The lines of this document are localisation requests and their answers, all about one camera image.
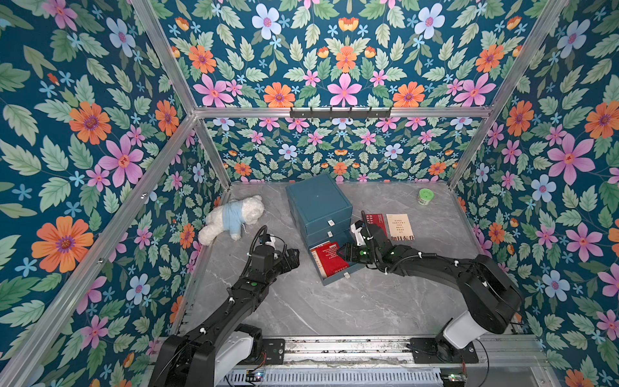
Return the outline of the teal bottom drawer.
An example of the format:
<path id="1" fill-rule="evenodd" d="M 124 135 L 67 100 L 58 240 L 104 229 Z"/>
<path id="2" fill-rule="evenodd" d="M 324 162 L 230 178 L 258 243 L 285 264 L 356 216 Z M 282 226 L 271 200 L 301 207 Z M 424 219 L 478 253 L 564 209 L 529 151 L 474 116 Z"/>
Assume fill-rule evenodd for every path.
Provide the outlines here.
<path id="1" fill-rule="evenodd" d="M 320 282 L 323 286 L 330 285 L 344 278 L 349 278 L 351 274 L 364 269 L 362 264 L 352 264 L 345 261 L 338 255 L 338 249 L 346 243 L 352 243 L 353 238 L 348 232 L 335 235 L 330 240 L 326 240 L 309 248 L 310 257 L 314 261 Z"/>

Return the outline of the teal drawer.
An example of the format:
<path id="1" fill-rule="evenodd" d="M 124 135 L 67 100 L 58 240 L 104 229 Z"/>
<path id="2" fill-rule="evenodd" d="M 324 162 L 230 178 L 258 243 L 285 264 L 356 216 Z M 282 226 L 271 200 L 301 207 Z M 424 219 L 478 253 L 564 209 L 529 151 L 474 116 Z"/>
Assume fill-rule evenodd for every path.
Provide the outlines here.
<path id="1" fill-rule="evenodd" d="M 343 245 L 353 241 L 354 238 L 351 235 L 350 225 L 348 223 L 339 223 L 334 227 L 325 228 L 305 237 L 306 246 L 308 248 L 312 248 L 326 242 L 335 242 L 339 245 Z"/>
<path id="2" fill-rule="evenodd" d="M 330 285 L 344 278 L 349 278 L 351 274 L 364 269 L 362 264 L 352 264 L 345 261 L 338 255 L 338 249 L 346 243 L 352 243 L 353 238 L 348 232 L 335 235 L 330 240 L 326 240 L 309 248 L 310 257 L 314 261 L 320 282 L 323 286 Z"/>
<path id="3" fill-rule="evenodd" d="M 333 217 L 327 219 L 327 217 L 316 219 L 312 222 L 306 223 L 301 230 L 305 235 L 324 234 L 328 232 L 337 234 L 348 230 L 351 225 L 351 216 L 345 217 Z"/>

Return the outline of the red postcard white text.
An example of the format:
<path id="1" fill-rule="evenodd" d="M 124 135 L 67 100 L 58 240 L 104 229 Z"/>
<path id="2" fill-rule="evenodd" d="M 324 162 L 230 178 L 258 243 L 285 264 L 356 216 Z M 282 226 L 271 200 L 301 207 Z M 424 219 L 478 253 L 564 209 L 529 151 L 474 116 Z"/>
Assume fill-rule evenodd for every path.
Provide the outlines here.
<path id="1" fill-rule="evenodd" d="M 385 216 L 383 214 L 366 214 L 364 222 L 369 236 L 388 238 Z"/>

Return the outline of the teal top drawer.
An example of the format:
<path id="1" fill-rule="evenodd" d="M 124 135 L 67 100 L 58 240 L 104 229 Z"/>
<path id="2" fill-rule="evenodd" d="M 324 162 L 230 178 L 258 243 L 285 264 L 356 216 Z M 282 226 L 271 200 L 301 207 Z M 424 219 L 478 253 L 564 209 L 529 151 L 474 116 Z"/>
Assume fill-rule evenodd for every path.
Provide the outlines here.
<path id="1" fill-rule="evenodd" d="M 305 235 L 324 234 L 328 232 L 337 234 L 348 230 L 351 225 L 351 216 L 345 217 L 333 217 L 327 219 L 327 217 L 316 219 L 312 222 L 306 223 L 301 230 Z"/>

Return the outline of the teal drawer cabinet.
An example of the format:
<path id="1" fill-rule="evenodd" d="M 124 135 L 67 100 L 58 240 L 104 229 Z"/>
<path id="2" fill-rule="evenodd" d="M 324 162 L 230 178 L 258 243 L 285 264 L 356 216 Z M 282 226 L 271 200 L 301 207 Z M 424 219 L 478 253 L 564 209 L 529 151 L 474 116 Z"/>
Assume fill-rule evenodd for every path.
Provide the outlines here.
<path id="1" fill-rule="evenodd" d="M 352 216 L 352 204 L 328 174 L 288 185 L 285 192 L 293 220 L 303 234 L 301 227 L 316 219 Z"/>

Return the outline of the cream postcard red text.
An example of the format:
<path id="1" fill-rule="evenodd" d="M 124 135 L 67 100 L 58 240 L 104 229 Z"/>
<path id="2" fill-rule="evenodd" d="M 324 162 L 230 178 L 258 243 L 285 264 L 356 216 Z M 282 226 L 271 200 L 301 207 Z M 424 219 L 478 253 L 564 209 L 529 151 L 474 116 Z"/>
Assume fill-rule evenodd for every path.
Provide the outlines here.
<path id="1" fill-rule="evenodd" d="M 394 241 L 412 241 L 414 232 L 412 230 L 409 216 L 407 214 L 387 214 L 387 224 L 390 238 Z"/>

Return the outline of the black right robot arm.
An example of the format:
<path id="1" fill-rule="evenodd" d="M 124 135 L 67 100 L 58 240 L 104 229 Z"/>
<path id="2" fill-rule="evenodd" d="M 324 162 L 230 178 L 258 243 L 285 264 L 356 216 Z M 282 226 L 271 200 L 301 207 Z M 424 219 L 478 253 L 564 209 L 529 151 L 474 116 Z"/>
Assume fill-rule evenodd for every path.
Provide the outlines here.
<path id="1" fill-rule="evenodd" d="M 433 359 L 443 364 L 462 361 L 473 341 L 487 333 L 504 333 L 524 302 L 516 284 L 489 256 L 448 258 L 394 244 L 381 227 L 369 223 L 366 214 L 354 223 L 352 233 L 356 240 L 337 251 L 344 261 L 385 275 L 421 277 L 462 294 L 466 311 L 446 322 L 433 340 L 409 341 L 419 363 L 428 364 Z"/>

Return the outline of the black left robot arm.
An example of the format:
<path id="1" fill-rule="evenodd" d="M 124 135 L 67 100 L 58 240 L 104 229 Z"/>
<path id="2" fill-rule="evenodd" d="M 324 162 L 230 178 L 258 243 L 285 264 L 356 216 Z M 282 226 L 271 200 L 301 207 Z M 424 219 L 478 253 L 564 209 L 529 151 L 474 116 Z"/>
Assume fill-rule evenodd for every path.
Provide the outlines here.
<path id="1" fill-rule="evenodd" d="M 259 348 L 257 339 L 240 330 L 255 312 L 277 278 L 299 267 L 299 251 L 266 226 L 254 236 L 242 274 L 227 289 L 226 301 L 185 335 L 172 335 L 161 346 L 148 382 L 150 386 L 216 386 L 237 364 Z"/>

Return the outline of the white teddy bear blue shirt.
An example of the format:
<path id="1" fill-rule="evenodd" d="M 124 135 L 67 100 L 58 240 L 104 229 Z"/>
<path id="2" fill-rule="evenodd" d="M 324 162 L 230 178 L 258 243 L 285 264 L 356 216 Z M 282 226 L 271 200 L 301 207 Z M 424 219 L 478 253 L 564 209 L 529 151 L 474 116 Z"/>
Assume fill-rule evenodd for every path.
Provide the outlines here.
<path id="1" fill-rule="evenodd" d="M 210 246 L 223 232 L 228 232 L 232 240 L 239 240 L 243 228 L 256 224 L 263 214 L 264 203 L 259 195 L 214 208 L 206 216 L 205 226 L 198 232 L 198 242 Z"/>

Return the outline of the green lidded small cup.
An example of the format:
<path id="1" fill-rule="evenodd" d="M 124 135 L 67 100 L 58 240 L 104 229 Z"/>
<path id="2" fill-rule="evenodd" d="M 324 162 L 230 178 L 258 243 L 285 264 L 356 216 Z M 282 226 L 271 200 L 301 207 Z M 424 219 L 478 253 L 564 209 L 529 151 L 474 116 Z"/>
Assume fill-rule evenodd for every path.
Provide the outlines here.
<path id="1" fill-rule="evenodd" d="M 420 189 L 418 192 L 418 203 L 422 206 L 429 205 L 435 198 L 435 193 L 427 188 Z"/>

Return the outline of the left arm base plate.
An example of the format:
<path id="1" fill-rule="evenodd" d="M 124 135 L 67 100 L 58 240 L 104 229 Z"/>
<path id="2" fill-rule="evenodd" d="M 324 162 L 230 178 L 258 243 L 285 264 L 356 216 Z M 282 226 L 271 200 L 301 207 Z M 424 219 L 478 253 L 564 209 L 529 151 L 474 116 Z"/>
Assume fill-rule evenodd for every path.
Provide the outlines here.
<path id="1" fill-rule="evenodd" d="M 282 365 L 285 356 L 284 339 L 259 339 L 255 340 L 249 357 L 244 359 L 242 365 Z"/>

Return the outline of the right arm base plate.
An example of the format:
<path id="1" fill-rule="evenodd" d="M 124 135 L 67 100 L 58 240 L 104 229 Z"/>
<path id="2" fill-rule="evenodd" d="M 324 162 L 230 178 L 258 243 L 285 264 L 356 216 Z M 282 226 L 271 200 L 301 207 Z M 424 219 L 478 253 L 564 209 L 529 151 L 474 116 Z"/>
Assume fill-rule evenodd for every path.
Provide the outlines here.
<path id="1" fill-rule="evenodd" d="M 415 364 L 478 364 L 479 357 L 471 342 L 458 349 L 446 340 L 435 338 L 411 338 L 407 348 L 412 353 Z"/>

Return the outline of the aluminium front rail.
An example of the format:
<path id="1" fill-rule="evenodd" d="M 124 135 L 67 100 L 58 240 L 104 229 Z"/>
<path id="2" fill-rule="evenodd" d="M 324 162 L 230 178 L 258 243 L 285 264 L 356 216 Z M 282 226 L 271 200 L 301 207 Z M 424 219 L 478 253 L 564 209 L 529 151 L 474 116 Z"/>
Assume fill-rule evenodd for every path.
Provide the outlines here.
<path id="1" fill-rule="evenodd" d="M 283 366 L 316 368 L 422 368 L 456 367 L 474 369 L 547 367 L 547 359 L 533 335 L 484 335 L 464 348 L 464 356 L 453 363 L 419 363 L 416 356 L 430 356 L 425 341 L 432 335 L 289 335 L 283 350 Z"/>

